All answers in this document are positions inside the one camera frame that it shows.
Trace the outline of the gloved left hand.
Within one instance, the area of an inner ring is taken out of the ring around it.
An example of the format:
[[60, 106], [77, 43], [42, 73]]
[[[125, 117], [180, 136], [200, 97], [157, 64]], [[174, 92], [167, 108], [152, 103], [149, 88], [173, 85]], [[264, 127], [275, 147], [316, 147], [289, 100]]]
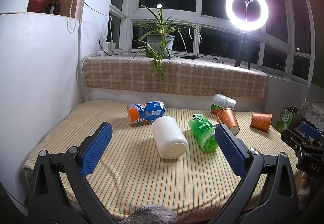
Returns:
[[174, 223], [176, 218], [175, 212], [163, 206], [145, 205], [135, 210], [120, 223]]

